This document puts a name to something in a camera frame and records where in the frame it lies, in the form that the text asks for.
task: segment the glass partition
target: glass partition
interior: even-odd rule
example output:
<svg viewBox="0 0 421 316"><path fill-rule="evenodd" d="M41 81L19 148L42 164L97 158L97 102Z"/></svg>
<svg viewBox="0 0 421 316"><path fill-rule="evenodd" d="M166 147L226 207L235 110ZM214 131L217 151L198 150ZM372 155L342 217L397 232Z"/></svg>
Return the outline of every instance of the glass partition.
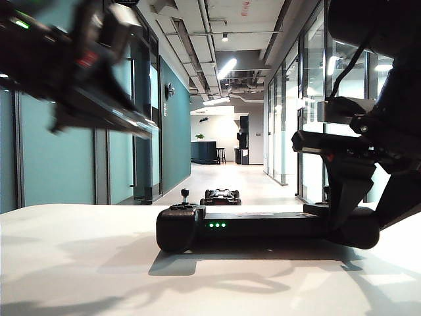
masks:
<svg viewBox="0 0 421 316"><path fill-rule="evenodd" d="M383 89L383 85L386 81L387 74L391 70L393 64L393 59L385 56L378 56L377 63L371 65L371 72L374 73L374 76L377 77L377 91L376 97L380 95L380 92ZM377 164L377 169L373 174L373 188L367 195L368 202L379 202L382 197L384 188L386 187L387 182L389 181L390 174L387 174L382 167Z"/></svg>
<svg viewBox="0 0 421 316"><path fill-rule="evenodd" d="M303 130L323 133L318 122L317 102L324 100L324 19L323 11L304 36L303 100L301 116ZM303 198L311 202L322 201L323 162L319 155L303 155Z"/></svg>
<svg viewBox="0 0 421 316"><path fill-rule="evenodd" d="M328 61L326 70L327 75L332 76L332 83L334 83L337 77L344 71L346 67L348 67L356 51L357 48L353 46L333 41L332 56ZM341 84L339 85L338 96L364 99L365 66L366 53L363 53L358 59L354 68L341 81ZM326 132L329 134L343 136L360 136L355 134L349 125L346 124L327 123Z"/></svg>
<svg viewBox="0 0 421 316"><path fill-rule="evenodd" d="M269 84L268 94L268 174L274 176L274 81Z"/></svg>
<svg viewBox="0 0 421 316"><path fill-rule="evenodd" d="M298 42L295 43L285 59L283 111L285 117L283 164L286 183L296 186L297 183L297 154L292 149L292 136L298 129Z"/></svg>
<svg viewBox="0 0 421 316"><path fill-rule="evenodd" d="M285 117L282 103L282 67L278 69L274 81L274 178L285 184L284 147L285 147Z"/></svg>

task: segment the green led light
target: green led light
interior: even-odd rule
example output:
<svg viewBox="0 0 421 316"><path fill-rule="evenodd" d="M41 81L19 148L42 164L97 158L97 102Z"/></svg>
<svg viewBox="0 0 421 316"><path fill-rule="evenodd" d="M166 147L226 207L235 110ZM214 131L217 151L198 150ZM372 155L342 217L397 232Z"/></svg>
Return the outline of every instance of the green led light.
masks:
<svg viewBox="0 0 421 316"><path fill-rule="evenodd" d="M21 20L16 20L14 23L16 25L19 25L21 28L24 28L25 30L28 30L29 29L29 24L27 24L27 23L25 23L25 22L23 22Z"/></svg>

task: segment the bar stool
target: bar stool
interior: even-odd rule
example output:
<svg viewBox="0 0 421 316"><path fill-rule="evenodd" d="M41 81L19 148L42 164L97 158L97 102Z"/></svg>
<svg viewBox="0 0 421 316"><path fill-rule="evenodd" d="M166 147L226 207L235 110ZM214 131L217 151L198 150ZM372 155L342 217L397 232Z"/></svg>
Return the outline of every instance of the bar stool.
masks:
<svg viewBox="0 0 421 316"><path fill-rule="evenodd" d="M218 157L218 164L226 163L225 148L216 148L216 156Z"/></svg>

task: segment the black cable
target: black cable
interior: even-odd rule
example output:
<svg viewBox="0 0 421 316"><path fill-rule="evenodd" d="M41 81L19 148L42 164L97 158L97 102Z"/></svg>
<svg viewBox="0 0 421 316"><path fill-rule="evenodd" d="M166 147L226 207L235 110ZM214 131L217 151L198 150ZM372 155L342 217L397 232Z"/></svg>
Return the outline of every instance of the black cable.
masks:
<svg viewBox="0 0 421 316"><path fill-rule="evenodd" d="M353 58L351 59L351 61L349 62L349 65L347 66L347 68L345 68L345 70L343 72L341 72L341 74L336 78L334 88L332 90L332 93L329 96L329 100L333 99L335 97L335 95L337 94L337 91L339 89L339 85L340 85L342 79L344 79L344 77L354 68L355 64L358 61L358 58L360 58L360 56L361 56L361 53L367 48L368 43L370 43L370 40L372 39L376 29L377 28L373 28L373 30L371 30L368 33L368 35L366 36L366 38L363 41L363 43L361 44L361 46L355 52Z"/></svg>

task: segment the ceiling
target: ceiling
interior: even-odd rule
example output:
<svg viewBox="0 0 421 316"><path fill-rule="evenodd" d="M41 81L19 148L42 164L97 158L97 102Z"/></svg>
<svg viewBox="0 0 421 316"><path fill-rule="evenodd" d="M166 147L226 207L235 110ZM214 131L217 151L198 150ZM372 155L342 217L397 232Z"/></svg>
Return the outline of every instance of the ceiling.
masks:
<svg viewBox="0 0 421 316"><path fill-rule="evenodd" d="M264 77L271 69L265 53L284 0L149 0L155 18L190 77L190 93L204 101L235 93L263 100ZM223 42L223 33L228 41ZM219 70L237 59L227 79Z"/></svg>

